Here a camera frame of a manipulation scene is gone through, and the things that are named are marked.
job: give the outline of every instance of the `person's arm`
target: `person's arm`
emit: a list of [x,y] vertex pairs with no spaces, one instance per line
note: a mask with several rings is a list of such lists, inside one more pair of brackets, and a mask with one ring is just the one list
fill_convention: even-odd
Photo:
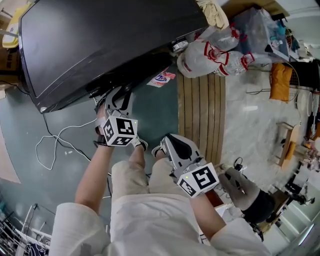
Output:
[[97,214],[104,196],[113,147],[98,146],[75,193],[75,203],[87,206]]
[[196,222],[210,241],[213,235],[226,225],[225,221],[217,213],[205,194],[191,198],[190,203]]

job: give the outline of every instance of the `black monitor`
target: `black monitor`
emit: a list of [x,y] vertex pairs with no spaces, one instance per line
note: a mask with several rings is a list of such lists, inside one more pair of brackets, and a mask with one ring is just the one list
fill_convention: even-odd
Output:
[[93,80],[207,25],[194,0],[38,0],[19,22],[28,90],[42,113],[61,109]]

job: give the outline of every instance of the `white cloth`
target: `white cloth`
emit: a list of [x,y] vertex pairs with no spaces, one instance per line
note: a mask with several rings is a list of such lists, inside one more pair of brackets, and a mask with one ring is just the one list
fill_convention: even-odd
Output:
[[76,203],[57,207],[49,256],[270,256],[243,219],[198,240],[189,199],[171,194],[126,195],[112,204],[110,236],[99,216]]

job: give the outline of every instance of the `white cable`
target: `white cable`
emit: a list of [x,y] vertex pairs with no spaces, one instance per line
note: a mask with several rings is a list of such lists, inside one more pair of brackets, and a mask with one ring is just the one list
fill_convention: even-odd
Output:
[[[35,155],[36,155],[36,159],[37,159],[37,161],[39,162],[39,164],[41,164],[44,168],[46,168],[46,169],[48,169],[48,170],[50,170],[50,171],[53,169],[54,164],[55,164],[55,161],[56,161],[56,151],[57,151],[57,141],[58,141],[58,140],[61,140],[62,142],[69,144],[76,152],[78,152],[80,155],[84,156],[84,157],[90,162],[90,159],[89,159],[89,158],[87,158],[84,154],[82,154],[81,152],[79,152],[70,142],[65,141],[65,140],[63,140],[62,138],[60,138],[60,135],[61,135],[61,133],[62,133],[64,130],[66,130],[66,129],[68,129],[68,128],[72,128],[72,127],[81,128],[81,127],[84,127],[84,126],[86,126],[86,125],[89,125],[89,124],[95,122],[96,120],[97,120],[97,119],[94,119],[94,120],[92,120],[92,121],[90,121],[90,122],[87,122],[87,123],[85,123],[85,124],[83,124],[83,125],[72,125],[72,126],[68,126],[68,127],[66,127],[66,128],[63,128],[63,129],[59,132],[58,136],[56,136],[56,135],[43,136],[43,137],[40,139],[40,141],[35,145]],[[44,138],[53,138],[53,137],[56,138],[56,139],[55,139],[55,142],[54,142],[54,158],[53,158],[53,162],[52,162],[51,167],[48,168],[48,167],[45,166],[42,162],[40,162],[39,157],[38,157],[37,148],[38,148],[38,145],[42,142],[42,140],[43,140]]]

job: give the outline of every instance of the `orange cushion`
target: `orange cushion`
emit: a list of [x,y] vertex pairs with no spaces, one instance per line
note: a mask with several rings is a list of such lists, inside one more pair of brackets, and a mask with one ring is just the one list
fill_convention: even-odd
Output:
[[295,148],[296,148],[296,143],[290,142],[288,151],[286,152],[284,159],[291,160],[292,156],[294,155]]
[[271,69],[270,99],[289,101],[290,79],[293,69],[282,63],[275,63]]

